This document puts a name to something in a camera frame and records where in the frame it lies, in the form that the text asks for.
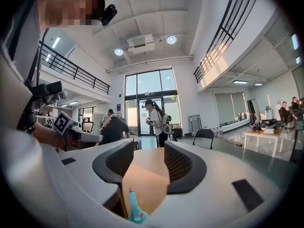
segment black rubber pad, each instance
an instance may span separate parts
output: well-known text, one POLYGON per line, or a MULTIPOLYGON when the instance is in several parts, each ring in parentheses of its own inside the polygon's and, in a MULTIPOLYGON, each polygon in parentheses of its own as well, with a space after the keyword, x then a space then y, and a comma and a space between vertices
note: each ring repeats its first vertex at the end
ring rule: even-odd
POLYGON ((63 163, 63 165, 67 165, 67 164, 73 163, 75 161, 76 160, 74 158, 66 158, 66 159, 62 160, 61 162, 63 163))
POLYGON ((264 202, 258 192, 245 179, 232 183, 239 197, 243 201, 248 212, 254 210, 257 206, 264 202))

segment backpack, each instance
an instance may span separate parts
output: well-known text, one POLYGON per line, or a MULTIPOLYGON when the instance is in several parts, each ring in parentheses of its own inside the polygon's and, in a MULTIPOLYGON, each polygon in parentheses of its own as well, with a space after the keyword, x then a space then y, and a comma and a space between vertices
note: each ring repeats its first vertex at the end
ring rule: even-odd
POLYGON ((160 118, 160 122, 161 122, 161 130, 163 131, 163 133, 165 134, 172 134, 172 129, 169 125, 169 119, 168 119, 168 115, 165 113, 164 116, 162 117, 162 120, 160 118))

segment window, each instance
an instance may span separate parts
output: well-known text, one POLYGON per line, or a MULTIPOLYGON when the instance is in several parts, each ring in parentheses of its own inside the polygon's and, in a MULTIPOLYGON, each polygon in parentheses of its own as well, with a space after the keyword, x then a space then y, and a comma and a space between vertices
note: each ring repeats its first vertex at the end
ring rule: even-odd
POLYGON ((163 91, 176 89, 172 69, 161 71, 161 85, 163 91))
POLYGON ((165 113, 171 117, 171 122, 173 127, 181 127, 180 119, 180 109, 178 104, 178 96, 170 95, 163 97, 163 103, 165 107, 165 113))
POLYGON ((138 74, 137 81, 138 94, 162 91, 159 71, 138 74))
POLYGON ((130 135, 138 135, 137 100, 125 101, 124 115, 129 126, 130 135))
POLYGON ((215 94, 219 126, 233 124, 247 118, 243 93, 215 94))
POLYGON ((92 120, 92 115, 97 114, 97 107, 81 108, 78 110, 78 122, 82 123, 85 117, 90 117, 92 120))
POLYGON ((126 77, 125 81, 125 95, 135 95, 136 94, 136 75, 131 75, 126 77))

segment gray shirt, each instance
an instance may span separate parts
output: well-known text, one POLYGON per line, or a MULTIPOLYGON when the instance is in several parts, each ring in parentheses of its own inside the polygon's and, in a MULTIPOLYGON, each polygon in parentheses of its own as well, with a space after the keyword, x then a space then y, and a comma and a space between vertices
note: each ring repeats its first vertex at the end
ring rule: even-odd
MULTIPOLYGON (((25 12, 25 6, 28 2, 29 0, 26 0, 21 5, 16 14, 13 16, 11 24, 8 26, 7 34, 1 38, 1 41, 5 44, 7 49, 9 49, 11 45, 12 38, 16 33, 20 18, 25 12)), ((38 2, 35 0, 21 28, 15 55, 13 58, 11 58, 16 66, 16 69, 23 77, 24 82, 29 76, 29 71, 39 46, 39 38, 40 27, 38 17, 38 2)), ((36 85, 36 78, 37 74, 35 73, 32 86, 36 85)))

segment wooden table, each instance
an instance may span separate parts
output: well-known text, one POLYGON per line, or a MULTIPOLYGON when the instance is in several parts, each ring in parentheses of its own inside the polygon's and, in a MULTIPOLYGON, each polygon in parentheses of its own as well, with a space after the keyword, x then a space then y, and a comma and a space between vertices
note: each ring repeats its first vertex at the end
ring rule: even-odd
POLYGON ((128 215, 131 213, 129 188, 135 191, 138 206, 148 214, 165 199, 170 181, 163 160, 164 148, 134 151, 134 159, 122 182, 128 215))
POLYGON ((257 141, 256 141, 256 147, 258 148, 258 143, 259 143, 259 138, 269 138, 269 139, 275 139, 275 147, 274 147, 274 151, 272 152, 272 157, 275 156, 276 154, 276 147, 277 147, 277 142, 278 139, 281 135, 282 130, 281 129, 275 129, 275 132, 273 134, 267 134, 264 133, 263 130, 260 131, 252 131, 252 130, 248 130, 245 132, 245 144, 244 144, 244 149, 247 148, 247 138, 248 136, 254 136, 257 137, 257 141))

